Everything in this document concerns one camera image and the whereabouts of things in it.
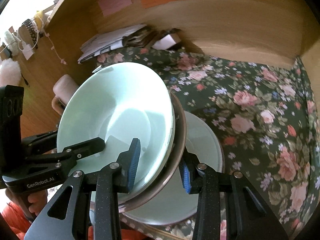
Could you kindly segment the orange sleeve forearm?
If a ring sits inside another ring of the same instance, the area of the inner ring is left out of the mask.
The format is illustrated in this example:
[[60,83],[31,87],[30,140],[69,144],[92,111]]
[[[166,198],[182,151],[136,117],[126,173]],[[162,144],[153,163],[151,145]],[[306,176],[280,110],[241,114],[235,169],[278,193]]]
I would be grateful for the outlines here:
[[31,227],[31,222],[26,219],[21,208],[13,202],[10,202],[1,212],[2,217],[15,233],[15,235],[24,240],[25,234]]

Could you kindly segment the person's left hand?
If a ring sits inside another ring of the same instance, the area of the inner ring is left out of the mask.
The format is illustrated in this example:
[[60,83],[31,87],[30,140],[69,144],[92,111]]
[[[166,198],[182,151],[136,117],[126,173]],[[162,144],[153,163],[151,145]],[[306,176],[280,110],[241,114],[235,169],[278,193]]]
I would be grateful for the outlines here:
[[48,201],[47,190],[34,192],[28,196],[21,197],[12,193],[9,189],[6,189],[5,194],[14,204],[21,208],[25,218],[30,222],[35,220]]

